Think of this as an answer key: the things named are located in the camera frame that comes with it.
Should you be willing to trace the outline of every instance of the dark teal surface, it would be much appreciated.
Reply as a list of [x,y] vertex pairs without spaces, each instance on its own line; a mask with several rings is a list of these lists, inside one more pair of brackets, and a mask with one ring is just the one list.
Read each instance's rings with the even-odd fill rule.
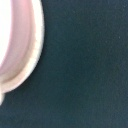
[[0,128],[127,128],[128,1],[43,0],[40,61],[6,95]]

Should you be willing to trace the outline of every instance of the white ceramic dish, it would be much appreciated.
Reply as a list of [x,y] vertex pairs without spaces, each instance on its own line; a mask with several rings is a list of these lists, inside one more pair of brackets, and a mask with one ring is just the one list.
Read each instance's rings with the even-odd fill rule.
[[0,0],[0,102],[34,70],[43,46],[40,0]]

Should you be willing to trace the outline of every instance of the dark green background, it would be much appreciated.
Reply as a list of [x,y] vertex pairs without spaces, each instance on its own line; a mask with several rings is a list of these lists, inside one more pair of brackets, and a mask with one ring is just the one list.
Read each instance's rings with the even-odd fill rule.
[[128,1],[42,3],[40,61],[6,95],[0,128],[128,127]]

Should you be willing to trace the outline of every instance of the white bowl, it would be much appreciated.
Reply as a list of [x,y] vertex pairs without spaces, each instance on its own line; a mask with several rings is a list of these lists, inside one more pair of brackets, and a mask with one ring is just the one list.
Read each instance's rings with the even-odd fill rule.
[[35,68],[43,46],[40,0],[0,0],[0,93],[21,85]]

